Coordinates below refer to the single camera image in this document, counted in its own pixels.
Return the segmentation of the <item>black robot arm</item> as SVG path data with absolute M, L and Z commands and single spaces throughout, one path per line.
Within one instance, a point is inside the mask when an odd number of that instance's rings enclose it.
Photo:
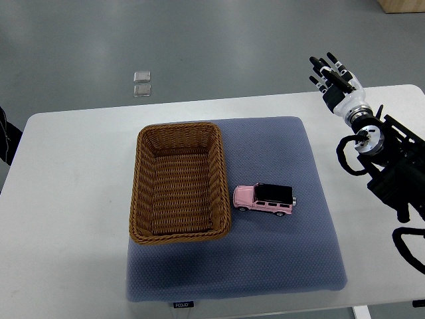
M 367 188 L 396 211 L 401 223 L 409 222 L 409 207 L 424 218 L 424 140 L 389 115 L 381 121 L 382 110 L 374 115 L 362 107 L 346 116 L 353 134 L 339 142 L 338 162 L 351 175 L 370 175 Z M 362 170 L 347 163 L 344 149 L 350 141 Z

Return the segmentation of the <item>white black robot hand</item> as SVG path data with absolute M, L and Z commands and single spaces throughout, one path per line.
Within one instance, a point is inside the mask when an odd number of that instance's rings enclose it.
M 327 53 L 327 58 L 312 56 L 309 61 L 315 73 L 309 80 L 322 93 L 322 99 L 331 113 L 344 119 L 349 126 L 356 118 L 373 114 L 365 100 L 363 86 L 336 56 Z

